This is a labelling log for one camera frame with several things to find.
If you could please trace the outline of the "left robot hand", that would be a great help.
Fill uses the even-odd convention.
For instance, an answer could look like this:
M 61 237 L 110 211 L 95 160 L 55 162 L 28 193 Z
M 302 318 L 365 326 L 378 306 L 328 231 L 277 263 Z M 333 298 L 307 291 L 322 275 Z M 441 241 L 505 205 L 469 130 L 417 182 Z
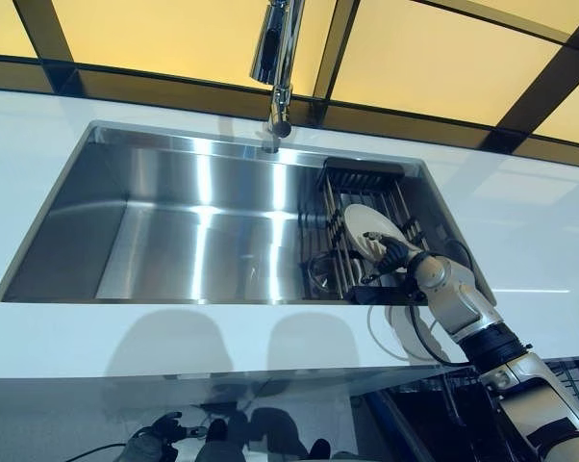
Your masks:
M 181 425 L 183 413 L 166 413 L 150 425 L 139 429 L 126 443 L 121 454 L 124 461 L 176 461 L 179 451 L 174 447 L 189 437 L 189 429 Z

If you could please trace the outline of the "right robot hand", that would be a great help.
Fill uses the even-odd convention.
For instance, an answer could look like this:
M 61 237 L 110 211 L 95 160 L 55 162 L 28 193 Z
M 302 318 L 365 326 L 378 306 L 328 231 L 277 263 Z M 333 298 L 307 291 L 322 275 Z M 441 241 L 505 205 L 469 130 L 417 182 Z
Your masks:
M 406 269 L 411 261 L 423 251 L 405 239 L 378 232 L 363 233 L 368 248 L 374 255 L 374 267 L 379 274 Z

